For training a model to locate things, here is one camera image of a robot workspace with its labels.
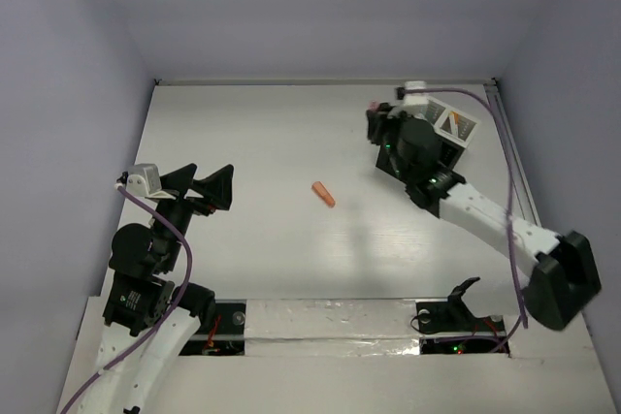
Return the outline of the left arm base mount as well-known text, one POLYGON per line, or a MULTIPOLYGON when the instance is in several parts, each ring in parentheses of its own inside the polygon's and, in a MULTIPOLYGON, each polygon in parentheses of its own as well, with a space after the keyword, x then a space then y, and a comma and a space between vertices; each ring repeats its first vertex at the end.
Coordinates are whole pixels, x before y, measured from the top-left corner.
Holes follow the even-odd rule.
POLYGON ((217 301, 210 324, 202 325, 180 350, 181 356, 243 356, 246 301, 217 301))

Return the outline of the orange highlighter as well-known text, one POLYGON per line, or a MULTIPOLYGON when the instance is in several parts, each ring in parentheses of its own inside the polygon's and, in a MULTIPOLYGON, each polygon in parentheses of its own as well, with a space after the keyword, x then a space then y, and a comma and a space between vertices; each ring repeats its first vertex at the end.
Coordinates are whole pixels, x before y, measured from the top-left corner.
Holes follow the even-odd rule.
POLYGON ((336 205, 336 200, 322 182, 314 182, 311 190, 327 207, 333 208, 336 205))

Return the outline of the black and white organizer box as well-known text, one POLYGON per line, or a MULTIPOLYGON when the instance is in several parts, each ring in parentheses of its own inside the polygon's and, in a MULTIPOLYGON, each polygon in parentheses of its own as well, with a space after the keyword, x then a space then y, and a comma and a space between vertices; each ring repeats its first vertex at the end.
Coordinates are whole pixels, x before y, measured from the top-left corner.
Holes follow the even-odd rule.
POLYGON ((424 117, 405 111, 403 117, 399 131, 386 137, 383 145, 377 145, 376 167, 397 179, 438 168, 454 168, 479 125, 473 116, 431 96, 424 117), (452 111, 459 114, 458 138, 450 131, 448 116, 452 111))

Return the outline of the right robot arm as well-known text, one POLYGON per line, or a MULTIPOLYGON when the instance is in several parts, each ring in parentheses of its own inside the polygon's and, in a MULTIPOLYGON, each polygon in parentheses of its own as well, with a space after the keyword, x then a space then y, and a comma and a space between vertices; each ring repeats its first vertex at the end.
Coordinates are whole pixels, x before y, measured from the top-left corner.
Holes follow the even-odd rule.
POLYGON ((482 240, 528 279, 525 309, 549 330, 562 331, 602 290, 588 238, 555 233, 516 218, 441 161, 441 138, 427 120, 402 106, 366 111, 367 138, 384 154, 410 200, 482 240))

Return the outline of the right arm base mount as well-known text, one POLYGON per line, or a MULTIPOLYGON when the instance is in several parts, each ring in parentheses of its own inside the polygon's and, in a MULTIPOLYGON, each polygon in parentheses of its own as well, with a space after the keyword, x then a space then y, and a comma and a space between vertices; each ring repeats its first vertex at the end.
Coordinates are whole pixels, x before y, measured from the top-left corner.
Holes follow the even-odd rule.
POLYGON ((420 335, 422 355, 510 353, 503 318, 476 317, 463 301, 467 290, 479 280, 468 278, 444 299, 416 303, 409 325, 420 335))

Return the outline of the yellow white pen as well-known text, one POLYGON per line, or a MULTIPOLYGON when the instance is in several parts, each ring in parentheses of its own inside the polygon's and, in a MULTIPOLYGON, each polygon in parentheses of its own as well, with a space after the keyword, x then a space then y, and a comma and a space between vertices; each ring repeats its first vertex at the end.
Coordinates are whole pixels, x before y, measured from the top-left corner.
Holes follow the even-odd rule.
POLYGON ((448 116, 449 126, 451 134, 455 137, 459 137, 459 114, 452 111, 448 116))

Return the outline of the white foam front board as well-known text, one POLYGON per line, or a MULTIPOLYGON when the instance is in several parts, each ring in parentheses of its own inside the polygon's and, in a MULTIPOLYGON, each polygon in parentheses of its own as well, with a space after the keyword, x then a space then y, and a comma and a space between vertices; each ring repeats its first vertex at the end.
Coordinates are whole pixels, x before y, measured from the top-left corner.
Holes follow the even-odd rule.
MULTIPOLYGON (((243 356, 178 355, 147 413, 611 413, 587 327, 515 331, 510 353, 422 355, 409 325, 420 299, 248 300, 243 356)), ((59 411, 94 372, 104 298, 88 302, 59 411)))

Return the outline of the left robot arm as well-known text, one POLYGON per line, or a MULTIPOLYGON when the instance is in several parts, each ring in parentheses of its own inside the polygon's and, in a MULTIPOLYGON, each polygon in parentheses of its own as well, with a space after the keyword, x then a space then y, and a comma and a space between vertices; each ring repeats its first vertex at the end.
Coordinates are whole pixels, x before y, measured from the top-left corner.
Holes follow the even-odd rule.
POLYGON ((115 182, 150 221, 126 224, 113 236, 95 369, 62 412, 149 412, 182 348, 214 323, 215 293, 191 282, 185 234, 193 217, 230 209, 234 167, 202 179, 196 172, 195 164, 164 175, 154 164, 137 164, 115 182))

